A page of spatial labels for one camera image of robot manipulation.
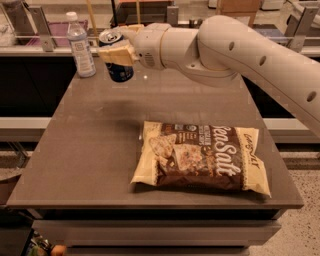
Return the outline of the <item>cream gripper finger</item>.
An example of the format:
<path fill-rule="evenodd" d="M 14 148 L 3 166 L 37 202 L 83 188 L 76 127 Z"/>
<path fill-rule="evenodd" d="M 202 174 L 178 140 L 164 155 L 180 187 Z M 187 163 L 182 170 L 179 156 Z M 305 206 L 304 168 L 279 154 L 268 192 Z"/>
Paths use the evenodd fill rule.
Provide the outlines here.
<path fill-rule="evenodd" d="M 99 47 L 98 55 L 105 63 L 122 66 L 132 66 L 138 60 L 132 45 Z"/>
<path fill-rule="evenodd" d="M 138 33 L 144 28 L 143 24 L 133 24 L 118 26 L 115 28 L 117 32 L 120 32 L 125 39 L 134 40 Z"/>

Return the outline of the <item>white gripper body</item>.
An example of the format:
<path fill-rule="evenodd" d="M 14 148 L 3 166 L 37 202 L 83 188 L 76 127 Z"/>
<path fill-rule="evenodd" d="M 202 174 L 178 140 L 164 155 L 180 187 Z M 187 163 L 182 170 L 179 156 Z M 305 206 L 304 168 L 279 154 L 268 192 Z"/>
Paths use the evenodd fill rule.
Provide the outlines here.
<path fill-rule="evenodd" d="M 134 39 L 134 49 L 140 63 L 150 69 L 162 70 L 161 41 L 170 28 L 167 23 L 152 23 L 142 28 Z"/>

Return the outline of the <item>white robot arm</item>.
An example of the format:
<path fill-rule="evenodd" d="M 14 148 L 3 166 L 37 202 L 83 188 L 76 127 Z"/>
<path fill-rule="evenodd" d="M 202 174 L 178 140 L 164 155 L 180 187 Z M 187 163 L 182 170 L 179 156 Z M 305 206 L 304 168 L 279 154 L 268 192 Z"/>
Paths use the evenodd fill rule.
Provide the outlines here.
<path fill-rule="evenodd" d="M 320 136 L 320 63 L 262 36 L 240 21 L 216 15 L 198 29 L 166 23 L 117 29 L 124 39 L 98 49 L 106 63 L 175 69 L 189 79 L 223 87 L 241 74 Z"/>

